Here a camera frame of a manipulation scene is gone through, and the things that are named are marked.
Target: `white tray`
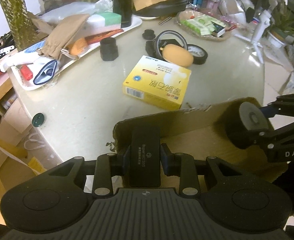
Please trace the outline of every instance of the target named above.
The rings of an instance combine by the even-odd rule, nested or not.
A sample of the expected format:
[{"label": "white tray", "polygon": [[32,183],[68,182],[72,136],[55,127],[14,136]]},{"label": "white tray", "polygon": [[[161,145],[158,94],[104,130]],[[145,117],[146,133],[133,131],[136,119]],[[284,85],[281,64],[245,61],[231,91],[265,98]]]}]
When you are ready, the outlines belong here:
[{"label": "white tray", "polygon": [[[123,28],[123,32],[121,32],[121,33],[117,33],[117,34],[115,34],[115,35],[113,35],[112,37],[117,37],[117,36],[119,36],[119,35],[122,35],[123,33],[125,33],[125,32],[127,32],[127,31],[129,31],[129,30],[131,30],[131,29],[133,29],[133,28],[136,28],[136,27],[138,27],[139,25],[141,25],[142,24],[142,20],[139,18],[139,17],[137,17],[137,16],[133,16],[133,18],[132,18],[132,25],[131,26],[129,26],[129,27],[127,27],[127,28]],[[84,53],[84,54],[82,54],[82,55],[79,55],[79,57],[83,57],[84,55],[86,55],[86,54],[88,54],[89,52],[91,52],[91,51],[93,51],[94,49],[96,49],[96,48],[98,48],[100,46],[100,42],[97,42],[97,43],[94,43],[94,44],[91,44],[91,45],[89,45],[89,49]],[[67,64],[65,64],[64,66],[62,66],[58,71],[57,71],[57,73],[55,74],[55,76],[56,75],[58,75],[61,71],[63,71],[64,69],[66,69],[66,68],[68,68],[71,64],[73,64],[73,63],[75,63],[77,60],[70,60]],[[34,83],[33,83],[33,79],[32,80],[30,80],[30,81],[26,81],[26,80],[24,80],[22,77],[21,77],[21,75],[20,75],[20,72],[19,72],[19,70],[17,69],[17,67],[16,66],[12,66],[11,67],[11,69],[12,69],[12,71],[13,71],[13,73],[14,73],[14,75],[15,75],[15,77],[16,77],[16,79],[18,80],[18,83],[22,86],[22,88],[23,89],[25,89],[25,90],[35,90],[35,89],[37,89],[37,88],[40,88],[40,87],[42,87],[43,85],[45,85],[45,84],[43,84],[43,85],[35,85]]]}]

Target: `ribbed black surface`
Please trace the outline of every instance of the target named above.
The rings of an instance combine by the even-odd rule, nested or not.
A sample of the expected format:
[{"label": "ribbed black surface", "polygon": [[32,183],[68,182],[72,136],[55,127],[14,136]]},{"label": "ribbed black surface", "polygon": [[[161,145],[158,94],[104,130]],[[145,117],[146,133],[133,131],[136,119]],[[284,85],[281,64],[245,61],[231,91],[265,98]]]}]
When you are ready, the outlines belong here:
[{"label": "ribbed black surface", "polygon": [[61,231],[33,235],[16,230],[2,240],[289,240],[282,230],[243,234],[212,221],[198,201],[173,189],[120,189],[116,196],[94,201],[77,223]]}]

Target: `white tripod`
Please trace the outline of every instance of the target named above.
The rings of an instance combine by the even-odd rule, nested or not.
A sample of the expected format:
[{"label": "white tripod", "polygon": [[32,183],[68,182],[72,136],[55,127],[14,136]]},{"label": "white tripod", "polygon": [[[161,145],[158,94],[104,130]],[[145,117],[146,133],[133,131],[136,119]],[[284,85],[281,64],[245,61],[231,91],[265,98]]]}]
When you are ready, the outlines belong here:
[{"label": "white tripod", "polygon": [[253,47],[257,53],[257,56],[259,58],[259,61],[262,64],[264,63],[263,55],[262,55],[259,47],[262,48],[263,46],[259,43],[259,40],[263,36],[265,29],[270,26],[271,13],[281,0],[268,0],[268,1],[270,4],[270,7],[268,8],[268,10],[264,10],[260,14],[260,16],[259,16],[260,23],[258,23],[258,25],[256,26],[254,34],[251,37],[251,39],[246,38],[246,37],[239,35],[239,34],[235,34],[236,37],[241,38],[245,41],[248,41],[253,45]]}]

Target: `green packet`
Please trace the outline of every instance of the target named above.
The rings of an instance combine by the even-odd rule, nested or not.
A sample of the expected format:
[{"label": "green packet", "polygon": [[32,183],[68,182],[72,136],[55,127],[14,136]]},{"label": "green packet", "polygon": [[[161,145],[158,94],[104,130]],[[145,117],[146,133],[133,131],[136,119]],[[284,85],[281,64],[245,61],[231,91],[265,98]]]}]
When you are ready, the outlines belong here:
[{"label": "green packet", "polygon": [[211,17],[209,15],[202,15],[202,16],[198,16],[195,18],[196,21],[200,22],[201,24],[207,26],[207,25],[211,25],[212,23],[216,23],[217,25],[220,25],[222,27],[226,27],[226,24],[223,23],[220,20],[217,20],[214,17]]},{"label": "green packet", "polygon": [[207,26],[201,24],[195,19],[183,20],[181,23],[187,26],[188,28],[192,29],[194,32],[198,33],[199,35],[210,35],[212,33],[212,31],[210,31],[210,29]]}]

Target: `white plate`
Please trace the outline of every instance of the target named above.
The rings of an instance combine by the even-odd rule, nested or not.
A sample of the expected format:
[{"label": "white plate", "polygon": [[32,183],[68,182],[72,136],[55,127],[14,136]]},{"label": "white plate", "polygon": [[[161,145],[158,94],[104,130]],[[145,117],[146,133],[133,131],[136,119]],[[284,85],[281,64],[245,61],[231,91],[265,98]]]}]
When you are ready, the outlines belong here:
[{"label": "white plate", "polygon": [[[132,25],[130,25],[130,26],[127,27],[127,28],[123,28],[123,30],[124,30],[123,32],[121,32],[121,33],[117,33],[117,34],[113,35],[112,37],[115,38],[115,37],[117,37],[117,36],[119,36],[119,35],[122,35],[123,33],[127,32],[127,31],[129,31],[129,30],[131,30],[131,29],[133,29],[133,28],[138,27],[138,26],[141,25],[142,23],[143,23],[143,21],[142,21],[139,17],[133,15],[133,18],[132,18]],[[79,57],[84,57],[84,55],[88,54],[89,52],[93,51],[94,49],[98,48],[99,46],[100,46],[100,42],[97,42],[97,43],[94,43],[94,44],[89,45],[89,49],[88,49],[84,54],[79,55]],[[61,71],[63,71],[64,69],[68,68],[70,65],[72,65],[72,64],[75,63],[76,61],[77,61],[77,60],[70,60],[68,63],[66,63],[64,66],[62,66],[62,67],[57,71],[57,73],[55,74],[55,76],[58,75],[58,74],[59,74]],[[25,90],[29,90],[29,91],[30,91],[30,90],[35,90],[35,89],[40,88],[40,87],[42,87],[43,85],[45,85],[45,84],[43,84],[43,85],[35,85],[35,84],[33,83],[32,80],[30,80],[30,81],[25,81],[25,80],[23,80],[23,78],[21,77],[20,72],[19,72],[19,70],[16,68],[16,66],[12,66],[11,69],[12,69],[12,71],[13,71],[13,73],[14,73],[16,79],[18,80],[18,83],[19,83],[19,84],[22,86],[22,88],[25,89]]]},{"label": "white plate", "polygon": [[144,20],[144,21],[149,21],[149,20],[154,20],[154,19],[159,18],[159,17],[144,17],[144,16],[138,16],[138,15],[135,15],[135,16]]}]

